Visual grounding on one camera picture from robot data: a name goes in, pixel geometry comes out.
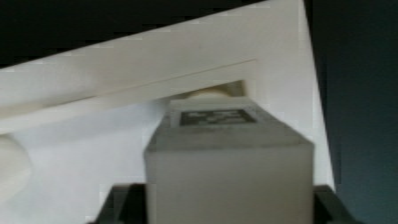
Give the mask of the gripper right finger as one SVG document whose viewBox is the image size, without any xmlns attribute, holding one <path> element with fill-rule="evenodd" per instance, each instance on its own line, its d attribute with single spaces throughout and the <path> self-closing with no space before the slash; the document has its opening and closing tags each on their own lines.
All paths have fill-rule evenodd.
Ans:
<svg viewBox="0 0 398 224">
<path fill-rule="evenodd" d="M 312 224 L 358 224 L 332 188 L 326 185 L 314 187 Z"/>
</svg>

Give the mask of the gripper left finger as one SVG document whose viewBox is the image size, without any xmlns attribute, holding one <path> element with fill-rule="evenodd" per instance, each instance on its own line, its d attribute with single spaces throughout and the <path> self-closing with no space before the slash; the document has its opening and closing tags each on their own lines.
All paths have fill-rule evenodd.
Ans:
<svg viewBox="0 0 398 224">
<path fill-rule="evenodd" d="M 147 224 L 145 185 L 115 185 L 97 217 L 86 224 Z"/>
</svg>

